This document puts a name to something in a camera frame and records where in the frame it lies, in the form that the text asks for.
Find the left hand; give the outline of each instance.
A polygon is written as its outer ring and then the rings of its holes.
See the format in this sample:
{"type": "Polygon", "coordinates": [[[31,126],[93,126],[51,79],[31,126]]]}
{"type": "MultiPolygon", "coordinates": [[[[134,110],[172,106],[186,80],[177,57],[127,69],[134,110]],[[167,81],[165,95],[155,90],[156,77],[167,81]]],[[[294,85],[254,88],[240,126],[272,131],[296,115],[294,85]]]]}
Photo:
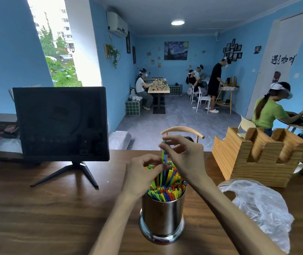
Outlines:
{"type": "Polygon", "coordinates": [[[157,155],[147,154],[133,158],[126,165],[122,192],[137,200],[146,193],[154,178],[166,168],[167,165],[161,164],[161,157],[157,155]],[[157,167],[153,170],[145,169],[149,165],[157,167]]]}

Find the door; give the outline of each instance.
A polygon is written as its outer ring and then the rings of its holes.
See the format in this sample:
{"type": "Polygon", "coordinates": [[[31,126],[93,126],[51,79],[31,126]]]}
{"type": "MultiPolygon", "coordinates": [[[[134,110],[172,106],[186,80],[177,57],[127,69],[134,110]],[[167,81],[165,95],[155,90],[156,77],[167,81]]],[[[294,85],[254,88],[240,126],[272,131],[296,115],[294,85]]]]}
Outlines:
{"type": "Polygon", "coordinates": [[[303,13],[273,23],[264,57],[255,81],[246,118],[252,119],[256,101],[274,82],[288,81],[303,41],[303,13]]]}

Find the monitor stand leg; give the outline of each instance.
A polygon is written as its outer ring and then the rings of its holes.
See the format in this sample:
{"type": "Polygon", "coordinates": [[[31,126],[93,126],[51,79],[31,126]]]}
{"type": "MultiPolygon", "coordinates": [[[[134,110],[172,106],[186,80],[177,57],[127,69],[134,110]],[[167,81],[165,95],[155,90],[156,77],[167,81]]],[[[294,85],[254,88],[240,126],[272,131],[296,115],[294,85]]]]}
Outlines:
{"type": "Polygon", "coordinates": [[[44,183],[52,178],[55,178],[55,177],[65,173],[67,171],[79,170],[79,169],[83,171],[83,173],[86,175],[86,177],[88,178],[90,183],[95,187],[95,189],[98,189],[98,184],[96,183],[94,177],[92,176],[91,172],[89,171],[89,168],[87,167],[87,165],[84,162],[76,162],[76,161],[72,161],[72,165],[65,166],[65,167],[59,169],[58,171],[43,178],[42,180],[39,180],[38,182],[31,184],[30,187],[35,187],[41,183],[44,183]]]}

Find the white ceiling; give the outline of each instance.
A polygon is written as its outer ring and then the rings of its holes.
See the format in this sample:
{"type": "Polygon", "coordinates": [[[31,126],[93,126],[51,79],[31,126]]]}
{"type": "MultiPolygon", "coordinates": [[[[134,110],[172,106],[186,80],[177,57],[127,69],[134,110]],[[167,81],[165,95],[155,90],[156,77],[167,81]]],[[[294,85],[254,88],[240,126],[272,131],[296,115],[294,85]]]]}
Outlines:
{"type": "Polygon", "coordinates": [[[139,36],[214,34],[294,0],[95,0],[139,36]],[[172,26],[174,20],[182,26],[172,26]]]}

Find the brown tabletop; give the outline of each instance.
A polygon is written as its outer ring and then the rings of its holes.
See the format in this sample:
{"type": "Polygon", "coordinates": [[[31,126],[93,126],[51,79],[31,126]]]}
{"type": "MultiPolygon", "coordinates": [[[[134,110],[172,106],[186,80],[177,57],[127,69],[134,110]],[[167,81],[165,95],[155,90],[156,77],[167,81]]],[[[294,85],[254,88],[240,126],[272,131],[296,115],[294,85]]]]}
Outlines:
{"type": "MultiPolygon", "coordinates": [[[[37,187],[29,185],[68,162],[40,167],[0,163],[0,254],[87,255],[120,191],[125,164],[143,154],[160,151],[111,150],[109,162],[87,162],[99,185],[70,172],[37,187]]],[[[207,173],[216,184],[224,180],[210,152],[205,152],[207,173]]],[[[295,175],[279,189],[295,217],[290,233],[292,255],[303,254],[303,176],[295,175]]],[[[185,229],[174,244],[159,246],[146,240],[138,227],[141,201],[130,215],[120,254],[234,255],[237,254],[213,213],[191,188],[184,206],[185,229]]]]}

